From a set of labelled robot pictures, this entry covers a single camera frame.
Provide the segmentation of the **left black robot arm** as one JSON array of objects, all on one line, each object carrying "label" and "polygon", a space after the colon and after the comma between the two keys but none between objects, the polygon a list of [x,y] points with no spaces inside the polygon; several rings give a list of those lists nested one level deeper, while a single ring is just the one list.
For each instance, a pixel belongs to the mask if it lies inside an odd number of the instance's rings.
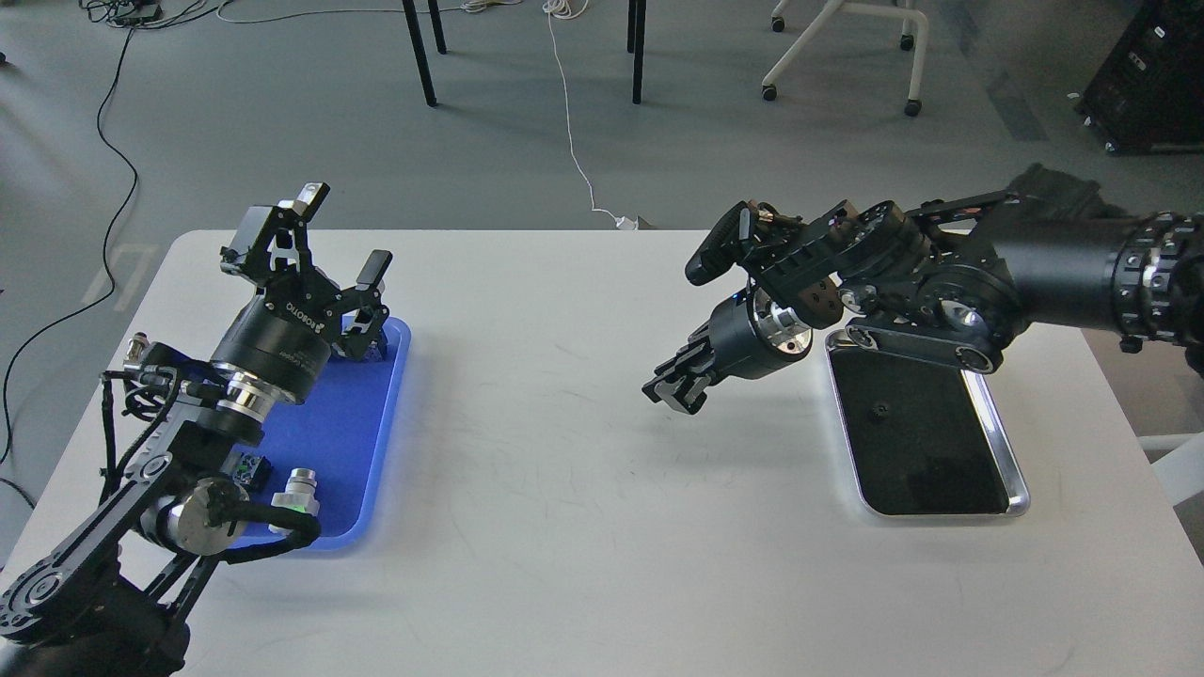
[{"label": "left black robot arm", "polygon": [[234,479],[275,404],[302,404],[327,359],[386,347],[388,251],[340,288],[314,265],[307,226],[327,196],[246,211],[224,273],[254,284],[206,361],[142,336],[105,371],[104,488],[96,510],[2,594],[5,676],[169,676],[181,671],[197,597],[223,564],[309,547],[308,513],[256,504]]}]

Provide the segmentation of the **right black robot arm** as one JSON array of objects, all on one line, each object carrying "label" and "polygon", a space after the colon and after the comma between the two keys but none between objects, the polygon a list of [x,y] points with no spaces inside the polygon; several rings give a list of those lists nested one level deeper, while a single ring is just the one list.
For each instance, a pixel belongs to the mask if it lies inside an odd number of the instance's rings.
[{"label": "right black robot arm", "polygon": [[1005,189],[904,210],[840,201],[808,220],[740,201],[685,266],[706,285],[748,279],[643,394],[694,416],[728,377],[760,379],[843,320],[860,351],[993,373],[1032,324],[1088,326],[1138,353],[1181,347],[1202,370],[1202,214],[1131,214],[1096,181],[1031,165]]}]

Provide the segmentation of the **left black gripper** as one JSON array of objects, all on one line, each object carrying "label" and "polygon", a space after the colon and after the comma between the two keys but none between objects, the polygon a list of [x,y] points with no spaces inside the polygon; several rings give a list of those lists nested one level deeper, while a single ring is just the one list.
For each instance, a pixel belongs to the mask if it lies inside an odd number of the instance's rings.
[{"label": "left black gripper", "polygon": [[380,285],[394,254],[374,249],[356,284],[337,289],[313,261],[307,224],[330,187],[309,181],[297,198],[248,208],[220,249],[223,273],[252,282],[258,294],[216,345],[212,361],[254,373],[302,404],[332,355],[347,357],[352,335],[384,331]]}]

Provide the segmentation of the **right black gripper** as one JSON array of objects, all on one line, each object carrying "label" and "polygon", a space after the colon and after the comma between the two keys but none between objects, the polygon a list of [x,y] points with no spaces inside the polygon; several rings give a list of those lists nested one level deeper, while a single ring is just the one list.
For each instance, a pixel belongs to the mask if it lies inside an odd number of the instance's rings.
[{"label": "right black gripper", "polygon": [[813,345],[813,326],[765,292],[734,292],[687,335],[675,355],[654,369],[643,385],[653,404],[696,416],[706,390],[727,377],[760,379],[802,360]]}]

